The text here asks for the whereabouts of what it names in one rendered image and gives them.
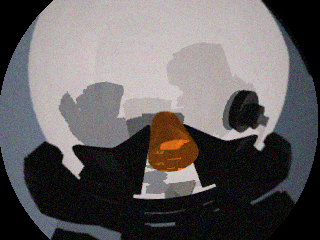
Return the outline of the orange knob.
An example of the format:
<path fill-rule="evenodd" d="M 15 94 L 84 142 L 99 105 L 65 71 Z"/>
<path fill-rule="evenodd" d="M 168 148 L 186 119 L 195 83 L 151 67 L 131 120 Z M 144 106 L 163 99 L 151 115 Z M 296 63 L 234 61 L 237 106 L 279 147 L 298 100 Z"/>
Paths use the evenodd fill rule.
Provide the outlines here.
<path fill-rule="evenodd" d="M 153 117 L 148 147 L 148 161 L 153 169 L 175 172 L 187 168 L 199 156 L 197 148 L 175 113 L 164 111 Z"/>

